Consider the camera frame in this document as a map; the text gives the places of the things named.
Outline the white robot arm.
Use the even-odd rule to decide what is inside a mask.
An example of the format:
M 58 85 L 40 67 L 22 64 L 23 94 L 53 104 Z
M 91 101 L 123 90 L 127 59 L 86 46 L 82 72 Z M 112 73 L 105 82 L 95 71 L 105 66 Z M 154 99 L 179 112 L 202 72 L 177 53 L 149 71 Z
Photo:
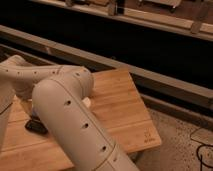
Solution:
M 93 87 L 93 76 L 83 66 L 35 66 L 19 55 L 0 62 L 0 148 L 18 97 L 32 101 L 75 171 L 139 171 L 84 104 Z

